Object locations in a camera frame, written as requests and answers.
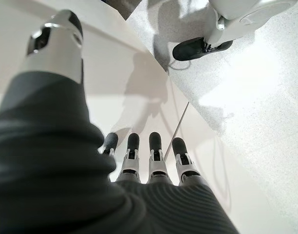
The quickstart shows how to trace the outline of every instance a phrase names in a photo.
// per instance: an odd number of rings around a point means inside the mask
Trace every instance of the robotic hand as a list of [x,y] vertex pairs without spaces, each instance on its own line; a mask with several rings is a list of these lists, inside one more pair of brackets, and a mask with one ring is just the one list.
[[[103,148],[104,154],[113,156],[118,142],[115,133],[110,133],[105,139]],[[150,157],[149,157],[149,178],[147,184],[164,183],[173,184],[168,176],[168,170],[162,153],[160,134],[153,132],[149,136]],[[172,142],[176,159],[176,169],[179,178],[179,185],[206,185],[208,183],[198,172],[194,162],[187,153],[185,142],[181,138],[175,138]],[[121,172],[116,181],[140,182],[139,178],[139,136],[132,133],[128,139],[127,151],[124,156]]]
[[176,60],[186,61],[228,49],[233,40],[262,27],[297,0],[209,0],[204,37],[178,44]]

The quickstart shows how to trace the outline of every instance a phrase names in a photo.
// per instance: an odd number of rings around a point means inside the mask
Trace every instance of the ribbed fabric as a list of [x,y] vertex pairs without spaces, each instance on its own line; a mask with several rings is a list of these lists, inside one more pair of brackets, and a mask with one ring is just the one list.
[[130,181],[117,184],[145,202],[150,220],[164,233],[238,233],[207,186],[145,185]]

